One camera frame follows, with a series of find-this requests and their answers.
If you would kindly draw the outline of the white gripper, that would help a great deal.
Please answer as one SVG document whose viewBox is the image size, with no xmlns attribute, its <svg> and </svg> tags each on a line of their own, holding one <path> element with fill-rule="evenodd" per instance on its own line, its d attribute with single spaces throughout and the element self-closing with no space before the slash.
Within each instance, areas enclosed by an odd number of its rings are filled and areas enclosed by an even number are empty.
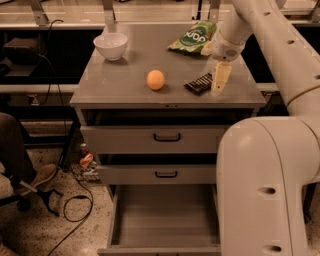
<svg viewBox="0 0 320 256">
<path fill-rule="evenodd" d="M 213 68 L 213 80 L 211 83 L 211 94 L 220 95 L 228 82 L 232 72 L 232 66 L 229 62 L 236 60 L 243 51 L 244 44 L 233 44 L 223 38 L 220 31 L 216 31 L 212 39 L 207 42 L 201 54 L 203 56 L 212 56 L 219 61 Z"/>
</svg>

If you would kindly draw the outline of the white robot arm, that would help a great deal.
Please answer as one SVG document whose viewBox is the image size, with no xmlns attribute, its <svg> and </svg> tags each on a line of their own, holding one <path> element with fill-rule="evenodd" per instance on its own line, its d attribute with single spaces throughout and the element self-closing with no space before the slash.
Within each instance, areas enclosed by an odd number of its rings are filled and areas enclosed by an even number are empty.
<svg viewBox="0 0 320 256">
<path fill-rule="evenodd" d="M 286 0 L 232 0 L 209 53 L 255 36 L 287 108 L 223 135 L 216 165 L 221 256 L 308 256 L 302 189 L 320 171 L 320 59 L 283 16 Z"/>
</svg>

